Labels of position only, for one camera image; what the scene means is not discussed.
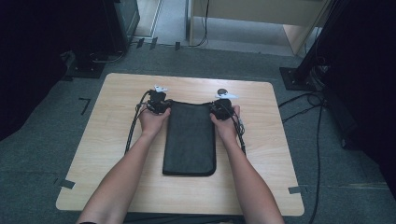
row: person's left hand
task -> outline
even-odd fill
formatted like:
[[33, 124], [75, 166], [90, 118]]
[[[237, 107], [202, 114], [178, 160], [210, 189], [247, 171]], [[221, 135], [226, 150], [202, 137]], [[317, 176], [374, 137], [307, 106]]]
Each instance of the person's left hand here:
[[154, 114], [147, 109], [146, 105], [143, 105], [140, 111], [139, 119], [142, 127], [142, 135], [149, 134], [151, 136], [157, 135], [163, 126], [163, 121], [171, 114], [171, 108], [167, 108], [163, 114]]

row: human arm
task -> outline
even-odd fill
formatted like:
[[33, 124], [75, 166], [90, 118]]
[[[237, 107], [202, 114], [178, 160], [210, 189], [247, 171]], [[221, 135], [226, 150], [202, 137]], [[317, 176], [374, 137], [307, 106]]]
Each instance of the human arm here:
[[[240, 107], [236, 105], [234, 111], [239, 116]], [[213, 114], [210, 118], [227, 150], [236, 196], [246, 222], [284, 223], [274, 195], [238, 145], [233, 121], [217, 120]]]
[[106, 174], [84, 207], [77, 223], [122, 223], [134, 194], [149, 147], [170, 115], [168, 108], [162, 115], [142, 109], [139, 116], [142, 134], [121, 160]]

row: light wooden tabletop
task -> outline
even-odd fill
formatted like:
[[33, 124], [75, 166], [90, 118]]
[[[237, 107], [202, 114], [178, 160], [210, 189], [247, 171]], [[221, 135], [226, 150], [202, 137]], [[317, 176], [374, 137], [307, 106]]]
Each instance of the light wooden tabletop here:
[[[58, 209], [80, 211], [84, 208], [102, 178], [123, 156], [135, 106], [155, 84], [168, 88], [166, 99], [192, 104], [215, 101], [220, 88], [239, 95], [232, 103], [241, 106], [247, 158], [274, 193], [283, 216], [304, 213], [301, 194], [289, 191], [298, 184], [270, 83], [127, 74], [106, 77], [66, 177], [76, 185], [72, 189], [61, 189], [56, 202]], [[129, 211], [241, 215], [227, 154], [218, 137], [217, 170], [212, 176], [162, 174], [166, 125], [167, 122], [150, 148]], [[137, 122], [132, 143], [140, 134]]]

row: black pouch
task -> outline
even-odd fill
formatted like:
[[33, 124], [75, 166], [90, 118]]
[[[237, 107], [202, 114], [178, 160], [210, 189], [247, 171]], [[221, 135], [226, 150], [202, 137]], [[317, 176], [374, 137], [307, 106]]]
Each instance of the black pouch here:
[[215, 173], [216, 136], [209, 104], [172, 102], [163, 156], [164, 175]]

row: human hand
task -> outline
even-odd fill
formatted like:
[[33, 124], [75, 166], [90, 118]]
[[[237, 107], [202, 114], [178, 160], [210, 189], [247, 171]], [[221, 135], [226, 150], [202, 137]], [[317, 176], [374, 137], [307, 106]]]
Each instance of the human hand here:
[[[234, 105], [233, 110], [234, 110], [235, 114], [239, 117], [240, 106]], [[236, 122], [238, 122], [238, 117], [236, 115], [233, 115], [233, 119]], [[212, 113], [210, 114], [210, 118], [212, 119], [212, 122], [216, 125], [218, 135], [224, 144], [229, 144], [232, 142], [236, 143], [237, 133], [236, 133], [235, 126], [233, 125], [232, 119], [219, 120], [219, 119], [216, 119], [216, 116]]]
[[167, 108], [163, 114], [154, 114], [143, 105], [140, 110], [140, 125], [142, 127], [142, 135], [148, 134], [155, 136], [163, 126], [163, 121], [166, 120], [171, 114], [171, 108]]

